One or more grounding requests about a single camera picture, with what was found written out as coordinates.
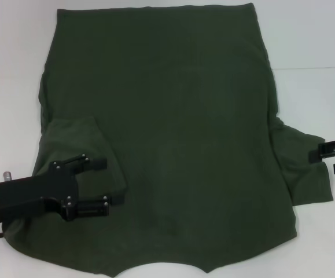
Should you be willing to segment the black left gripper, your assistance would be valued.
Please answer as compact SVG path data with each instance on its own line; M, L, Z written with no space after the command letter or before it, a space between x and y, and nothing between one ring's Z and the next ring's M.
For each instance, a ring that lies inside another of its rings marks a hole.
M68 167L51 164L43 174L0 182L0 223L51 212L65 221L108 216L111 206L124 203L125 193L79 199L75 178L75 174L107 168L107 158L90 158L81 153L68 159Z

